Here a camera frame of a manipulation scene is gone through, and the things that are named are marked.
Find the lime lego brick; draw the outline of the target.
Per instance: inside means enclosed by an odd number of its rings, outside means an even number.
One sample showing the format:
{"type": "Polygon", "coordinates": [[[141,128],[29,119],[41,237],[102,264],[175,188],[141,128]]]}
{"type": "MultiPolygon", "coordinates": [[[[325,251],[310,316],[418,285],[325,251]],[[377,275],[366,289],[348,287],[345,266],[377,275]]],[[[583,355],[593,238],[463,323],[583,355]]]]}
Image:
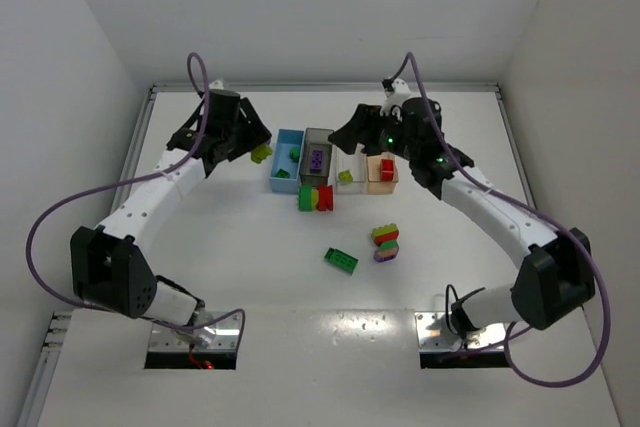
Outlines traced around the lime lego brick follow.
{"type": "Polygon", "coordinates": [[[273,150],[269,144],[261,144],[251,151],[251,161],[256,164],[261,164],[273,153],[273,150]]]}

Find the red flower lego brick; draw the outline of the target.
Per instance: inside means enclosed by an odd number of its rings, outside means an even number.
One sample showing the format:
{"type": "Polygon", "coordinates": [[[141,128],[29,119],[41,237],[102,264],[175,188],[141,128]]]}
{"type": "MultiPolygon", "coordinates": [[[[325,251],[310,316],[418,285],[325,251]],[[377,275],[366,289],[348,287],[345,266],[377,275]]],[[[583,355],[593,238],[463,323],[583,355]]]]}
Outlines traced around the red flower lego brick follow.
{"type": "Polygon", "coordinates": [[[383,158],[380,160],[379,173],[381,182],[396,182],[396,166],[395,161],[391,158],[383,158]]]}

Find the small green lego brick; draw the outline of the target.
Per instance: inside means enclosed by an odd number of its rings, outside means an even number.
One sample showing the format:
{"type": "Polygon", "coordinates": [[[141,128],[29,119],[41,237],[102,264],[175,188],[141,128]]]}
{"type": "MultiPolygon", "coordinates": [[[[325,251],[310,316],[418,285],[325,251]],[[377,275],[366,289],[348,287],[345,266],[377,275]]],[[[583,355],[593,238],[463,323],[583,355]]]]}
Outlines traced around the small green lego brick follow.
{"type": "Polygon", "coordinates": [[[299,147],[293,147],[290,150],[290,157],[294,160],[294,161],[298,161],[300,158],[300,148],[299,147]]]}

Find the dark green lego brick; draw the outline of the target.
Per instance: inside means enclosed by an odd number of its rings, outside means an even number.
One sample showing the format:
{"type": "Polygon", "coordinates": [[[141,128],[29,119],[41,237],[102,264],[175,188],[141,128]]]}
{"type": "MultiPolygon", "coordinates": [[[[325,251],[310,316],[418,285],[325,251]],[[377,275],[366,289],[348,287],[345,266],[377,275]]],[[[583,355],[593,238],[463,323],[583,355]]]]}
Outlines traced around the dark green lego brick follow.
{"type": "Polygon", "coordinates": [[[289,171],[285,170],[285,169],[279,169],[276,174],[275,174],[276,178],[280,178],[280,179],[289,179],[291,177],[291,174],[289,171]]]}

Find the lime green lego stack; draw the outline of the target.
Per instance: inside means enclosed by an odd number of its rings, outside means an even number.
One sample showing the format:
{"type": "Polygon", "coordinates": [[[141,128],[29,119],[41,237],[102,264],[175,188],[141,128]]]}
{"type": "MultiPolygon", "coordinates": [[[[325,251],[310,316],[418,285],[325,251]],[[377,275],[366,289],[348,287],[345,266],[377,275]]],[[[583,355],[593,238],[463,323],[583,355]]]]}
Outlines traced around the lime green lego stack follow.
{"type": "Polygon", "coordinates": [[[395,223],[376,227],[371,232],[371,238],[378,250],[388,250],[397,246],[399,228],[395,223]]]}

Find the purple butterfly lego brick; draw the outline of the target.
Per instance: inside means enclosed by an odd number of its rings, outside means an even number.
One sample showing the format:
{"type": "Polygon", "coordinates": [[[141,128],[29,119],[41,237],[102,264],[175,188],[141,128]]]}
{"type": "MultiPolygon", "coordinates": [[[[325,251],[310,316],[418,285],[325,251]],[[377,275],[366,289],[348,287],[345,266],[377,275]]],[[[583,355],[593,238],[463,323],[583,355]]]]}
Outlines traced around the purple butterfly lego brick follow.
{"type": "Polygon", "coordinates": [[[374,253],[374,260],[378,263],[387,262],[397,257],[398,249],[377,250],[374,253]]]}

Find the green number lego brick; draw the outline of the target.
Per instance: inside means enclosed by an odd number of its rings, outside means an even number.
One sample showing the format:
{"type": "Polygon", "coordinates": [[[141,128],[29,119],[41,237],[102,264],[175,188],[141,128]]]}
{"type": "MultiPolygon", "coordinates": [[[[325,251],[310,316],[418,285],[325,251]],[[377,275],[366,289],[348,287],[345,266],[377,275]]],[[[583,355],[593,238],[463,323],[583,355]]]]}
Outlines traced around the green number lego brick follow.
{"type": "Polygon", "coordinates": [[[330,247],[324,256],[325,261],[342,272],[352,275],[358,264],[356,257],[347,254],[339,249],[330,247]]]}

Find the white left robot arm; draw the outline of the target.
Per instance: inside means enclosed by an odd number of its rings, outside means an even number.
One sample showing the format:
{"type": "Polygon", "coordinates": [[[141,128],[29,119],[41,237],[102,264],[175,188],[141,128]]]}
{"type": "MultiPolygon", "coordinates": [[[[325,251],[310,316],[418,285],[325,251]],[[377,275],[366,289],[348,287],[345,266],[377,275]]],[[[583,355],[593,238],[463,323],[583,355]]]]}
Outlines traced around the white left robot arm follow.
{"type": "Polygon", "coordinates": [[[194,114],[168,141],[151,177],[93,228],[70,241],[75,295],[131,319],[193,329],[204,303],[153,273],[147,255],[162,225],[221,162],[268,147],[271,133],[248,98],[212,89],[207,112],[194,114]]]}

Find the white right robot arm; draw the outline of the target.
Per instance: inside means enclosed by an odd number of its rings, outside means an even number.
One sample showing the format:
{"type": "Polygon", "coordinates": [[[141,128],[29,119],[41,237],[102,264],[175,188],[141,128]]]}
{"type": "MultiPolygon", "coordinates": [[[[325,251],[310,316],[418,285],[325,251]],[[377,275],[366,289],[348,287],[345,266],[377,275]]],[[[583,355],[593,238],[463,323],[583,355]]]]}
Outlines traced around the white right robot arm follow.
{"type": "Polygon", "coordinates": [[[391,153],[407,160],[421,187],[469,218],[515,265],[513,283],[481,287],[453,303],[453,331],[466,337],[491,324],[520,321],[544,330],[591,300],[588,238],[576,228],[562,233],[503,200],[470,157],[442,142],[440,127],[438,104],[426,107],[414,97],[388,114],[376,105],[358,105],[329,140],[346,154],[391,153]]]}

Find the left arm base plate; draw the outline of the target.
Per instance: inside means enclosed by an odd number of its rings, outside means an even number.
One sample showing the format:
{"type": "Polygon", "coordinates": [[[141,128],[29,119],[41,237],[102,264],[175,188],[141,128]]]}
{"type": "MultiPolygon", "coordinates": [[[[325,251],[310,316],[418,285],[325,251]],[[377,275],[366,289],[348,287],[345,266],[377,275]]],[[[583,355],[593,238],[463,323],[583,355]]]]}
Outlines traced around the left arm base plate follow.
{"type": "Polygon", "coordinates": [[[172,327],[166,322],[154,321],[147,353],[236,360],[245,325],[246,312],[242,308],[225,313],[200,308],[195,313],[192,325],[188,326],[172,327]]]}

